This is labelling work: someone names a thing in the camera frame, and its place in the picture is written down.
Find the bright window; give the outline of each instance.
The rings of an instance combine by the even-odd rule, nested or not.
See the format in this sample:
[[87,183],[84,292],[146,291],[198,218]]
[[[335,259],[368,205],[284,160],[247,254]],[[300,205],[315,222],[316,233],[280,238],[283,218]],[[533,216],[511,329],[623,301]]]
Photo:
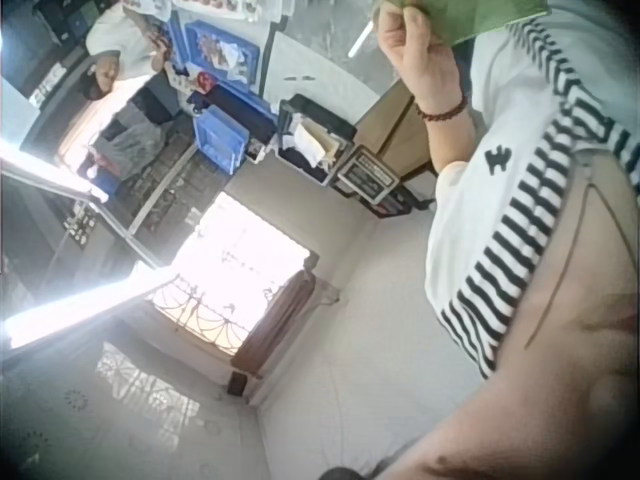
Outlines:
[[156,291],[152,301],[233,355],[308,256],[309,250],[221,193],[173,262],[182,279]]

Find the man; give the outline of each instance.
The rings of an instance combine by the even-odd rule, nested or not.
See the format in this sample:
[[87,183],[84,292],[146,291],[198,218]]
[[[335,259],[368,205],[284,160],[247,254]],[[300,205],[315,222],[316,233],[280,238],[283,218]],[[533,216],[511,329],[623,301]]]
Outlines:
[[82,79],[82,91],[89,100],[108,95],[118,80],[155,75],[170,54],[152,22],[122,3],[96,21],[87,36],[87,50],[96,60]]
[[381,7],[440,174],[427,296],[488,379],[381,479],[575,478],[637,419],[640,69],[603,5],[549,3],[477,38],[479,143],[428,17]]

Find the black and white stripes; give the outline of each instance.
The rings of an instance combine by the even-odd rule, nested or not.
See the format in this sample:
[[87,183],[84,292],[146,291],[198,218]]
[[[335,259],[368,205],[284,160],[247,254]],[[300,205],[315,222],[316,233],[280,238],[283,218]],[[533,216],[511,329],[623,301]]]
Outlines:
[[561,108],[547,127],[489,244],[438,315],[485,378],[495,370],[500,342],[553,232],[578,141],[610,149],[629,174],[640,201],[638,140],[602,113],[600,102],[586,90],[538,21],[508,29],[553,85]]

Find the green card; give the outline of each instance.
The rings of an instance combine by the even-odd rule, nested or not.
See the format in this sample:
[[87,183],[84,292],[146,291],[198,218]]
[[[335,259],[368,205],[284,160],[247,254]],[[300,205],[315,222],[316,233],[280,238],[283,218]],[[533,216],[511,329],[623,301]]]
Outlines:
[[[416,1],[389,0],[399,7]],[[455,45],[509,23],[549,13],[547,0],[418,0],[435,33]]]

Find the cable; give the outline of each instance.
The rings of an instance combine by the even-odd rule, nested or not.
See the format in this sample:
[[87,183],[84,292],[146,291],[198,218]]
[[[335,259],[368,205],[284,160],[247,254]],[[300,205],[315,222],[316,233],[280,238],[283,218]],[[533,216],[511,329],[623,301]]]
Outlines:
[[589,199],[589,192],[591,192],[592,190],[598,194],[598,197],[600,197],[600,200],[602,201],[604,207],[609,212],[609,215],[611,215],[611,218],[613,219],[616,229],[618,230],[618,233],[620,234],[620,237],[622,238],[622,241],[625,245],[627,254],[631,259],[631,263],[636,268],[636,274],[637,274],[637,265],[633,255],[633,249],[631,248],[631,245],[629,245],[629,242],[627,241],[627,238],[624,234],[624,230],[622,229],[622,226],[620,225],[620,222],[618,221],[618,218],[616,217],[613,211],[613,208],[611,207],[609,202],[606,200],[606,198],[604,197],[604,194],[598,188],[598,186],[589,182],[589,184],[585,188],[584,193],[582,194],[582,202],[581,202],[580,216],[578,217],[578,225],[576,226],[576,231],[573,234],[573,239],[571,240],[571,246],[569,247],[569,253],[567,255],[567,259],[565,260],[564,266],[562,267],[560,278],[558,278],[558,281],[556,282],[556,285],[553,288],[553,291],[551,292],[551,297],[549,298],[549,301],[547,302],[547,305],[545,306],[545,309],[542,312],[542,316],[540,317],[540,321],[538,322],[536,329],[533,331],[533,333],[531,334],[531,337],[529,338],[526,345],[524,346],[525,350],[531,346],[531,343],[533,342],[533,340],[537,337],[538,333],[540,333],[542,325],[547,320],[547,317],[549,316],[549,312],[551,311],[551,307],[553,306],[556,296],[560,291],[560,287],[564,282],[564,278],[566,277],[567,272],[569,271],[569,266],[571,265],[571,260],[573,259],[573,254],[575,253],[575,250],[578,244],[578,236],[580,235],[580,231],[582,230],[584,217],[587,212],[587,200]]

